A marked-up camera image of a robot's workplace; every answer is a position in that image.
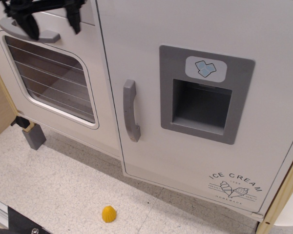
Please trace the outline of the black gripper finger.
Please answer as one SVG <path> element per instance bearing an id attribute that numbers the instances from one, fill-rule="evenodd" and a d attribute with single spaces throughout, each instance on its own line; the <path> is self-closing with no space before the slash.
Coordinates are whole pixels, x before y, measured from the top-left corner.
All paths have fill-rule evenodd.
<path id="1" fill-rule="evenodd" d="M 18 23 L 18 25 L 22 28 L 22 30 L 33 40 L 39 39 L 39 27 L 35 18 L 29 15 L 15 14 L 14 19 Z"/>
<path id="2" fill-rule="evenodd" d="M 69 21 L 70 26 L 73 28 L 75 34 L 79 34 L 81 31 L 80 28 L 80 11 L 79 8 L 76 6 L 66 6 L 66 17 Z"/>

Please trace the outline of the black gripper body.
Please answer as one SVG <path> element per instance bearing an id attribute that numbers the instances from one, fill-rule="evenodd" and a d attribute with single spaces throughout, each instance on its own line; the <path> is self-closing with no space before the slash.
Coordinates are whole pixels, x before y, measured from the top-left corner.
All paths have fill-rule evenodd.
<path id="1" fill-rule="evenodd" d="M 8 17 L 64 8 L 69 14 L 79 12 L 85 0 L 0 0 Z"/>

